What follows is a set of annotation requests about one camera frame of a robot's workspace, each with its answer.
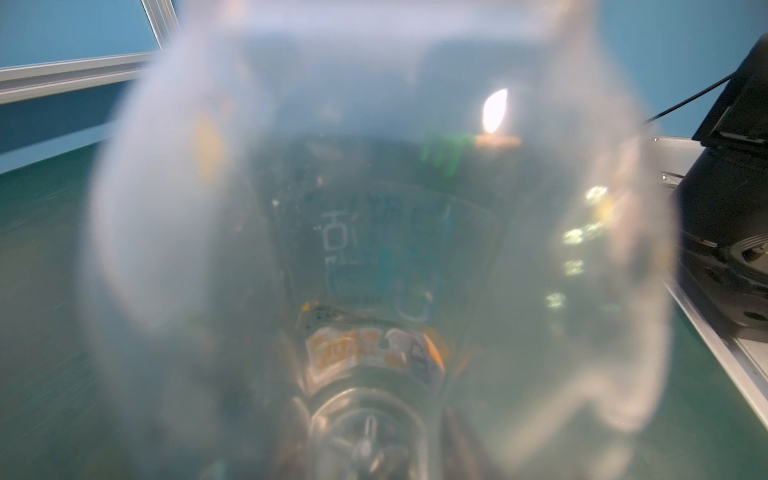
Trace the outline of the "round clear plastic bottle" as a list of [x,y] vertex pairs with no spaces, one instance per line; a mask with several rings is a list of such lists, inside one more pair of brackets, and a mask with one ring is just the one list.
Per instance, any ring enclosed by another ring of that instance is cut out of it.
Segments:
[[[619,479],[675,216],[595,1],[185,1],[98,156],[83,327],[140,479]],[[419,162],[429,134],[517,136]]]

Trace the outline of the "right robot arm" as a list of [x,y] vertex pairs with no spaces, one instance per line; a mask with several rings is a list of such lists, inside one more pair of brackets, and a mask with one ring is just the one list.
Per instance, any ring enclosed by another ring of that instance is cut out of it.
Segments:
[[704,150],[675,190],[681,282],[705,317],[767,336],[767,38],[761,36],[693,136]]

